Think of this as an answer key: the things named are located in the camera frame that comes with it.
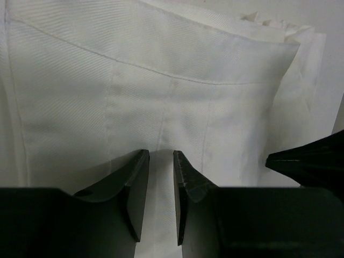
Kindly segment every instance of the black plastic part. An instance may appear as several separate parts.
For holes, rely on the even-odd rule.
[[[318,188],[220,188],[174,151],[183,258],[342,257],[342,202]]]
[[[0,189],[0,257],[133,258],[140,241],[149,151],[70,196]]]
[[[266,167],[304,187],[323,187],[344,201],[344,131],[302,147],[270,154]]]

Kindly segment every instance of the white fabric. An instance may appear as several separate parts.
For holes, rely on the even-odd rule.
[[[268,126],[273,102],[272,118],[302,99],[309,119],[323,46],[311,27],[156,0],[0,4],[0,184],[75,192],[149,149],[136,257],[181,257],[174,149],[218,185],[257,185],[268,132],[285,125]]]

